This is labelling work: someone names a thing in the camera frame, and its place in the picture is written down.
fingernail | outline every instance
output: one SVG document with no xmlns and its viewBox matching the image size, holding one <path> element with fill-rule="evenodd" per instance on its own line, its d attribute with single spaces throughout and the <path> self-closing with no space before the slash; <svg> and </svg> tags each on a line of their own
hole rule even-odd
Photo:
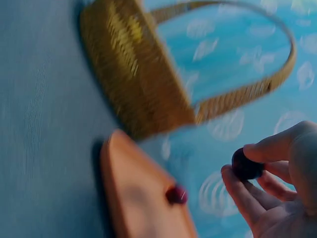
<svg viewBox="0 0 317 238">
<path fill-rule="evenodd" d="M 225 165 L 221 168 L 221 173 L 223 174 L 224 172 L 230 170 L 232 168 L 231 165 Z"/>
<path fill-rule="evenodd" d="M 243 151 L 254 149 L 255 144 L 246 144 L 243 146 Z"/>
</svg>

blue surface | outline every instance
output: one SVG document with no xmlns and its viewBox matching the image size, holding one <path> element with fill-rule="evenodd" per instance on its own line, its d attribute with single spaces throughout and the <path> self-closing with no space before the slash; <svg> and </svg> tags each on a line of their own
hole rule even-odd
<svg viewBox="0 0 317 238">
<path fill-rule="evenodd" d="M 317 121 L 316 4 L 251 1 L 276 10 L 294 31 L 298 60 L 289 79 L 271 95 L 204 126 L 140 144 L 189 190 L 201 238 L 250 237 L 220 179 L 219 170 L 230 163 L 232 153 L 300 120 Z M 145 5 L 152 9 L 171 2 L 146 0 Z M 80 42 L 77 17 L 87 3 L 1 1 L 2 238 L 113 237 L 96 161 L 100 141 L 118 125 Z M 242 13 L 211 7 L 158 28 L 184 83 L 190 82 L 193 102 L 273 72 L 287 57 L 289 44 L 278 29 L 257 15 Z M 197 25 L 203 30 L 196 31 Z M 259 36 L 259 26 L 264 35 Z"/>
</svg>

dark bead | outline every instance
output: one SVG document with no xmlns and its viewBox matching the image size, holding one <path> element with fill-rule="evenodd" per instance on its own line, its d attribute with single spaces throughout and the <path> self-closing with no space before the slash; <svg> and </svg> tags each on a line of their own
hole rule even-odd
<svg viewBox="0 0 317 238">
<path fill-rule="evenodd" d="M 169 188 L 166 192 L 166 198 L 169 204 L 185 204 L 188 196 L 186 190 L 180 185 L 175 185 Z"/>
<path fill-rule="evenodd" d="M 232 156 L 232 170 L 240 181 L 246 181 L 261 177 L 264 164 L 249 160 L 240 148 Z"/>
</svg>

hand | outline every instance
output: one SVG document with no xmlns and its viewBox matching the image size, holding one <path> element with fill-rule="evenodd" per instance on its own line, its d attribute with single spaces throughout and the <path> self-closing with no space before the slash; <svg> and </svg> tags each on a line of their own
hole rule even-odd
<svg viewBox="0 0 317 238">
<path fill-rule="evenodd" d="M 257 144 L 246 145 L 250 160 L 265 163 L 262 191 L 241 182 L 230 165 L 221 169 L 228 193 L 254 238 L 317 237 L 317 124 L 303 121 Z M 296 191 L 273 175 L 293 184 Z"/>
</svg>

wicker basket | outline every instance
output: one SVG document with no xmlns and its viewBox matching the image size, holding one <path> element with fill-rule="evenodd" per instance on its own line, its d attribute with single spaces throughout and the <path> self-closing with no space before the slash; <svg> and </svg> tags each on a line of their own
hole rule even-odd
<svg viewBox="0 0 317 238">
<path fill-rule="evenodd" d="M 230 4 L 265 15 L 288 36 L 291 51 L 269 77 L 191 106 L 155 32 L 156 25 L 198 7 Z M 200 124 L 276 89 L 296 60 L 291 32 L 278 18 L 242 2 L 194 1 L 145 13 L 138 0 L 96 0 L 80 16 L 81 34 L 97 78 L 115 113 L 136 139 Z"/>
</svg>

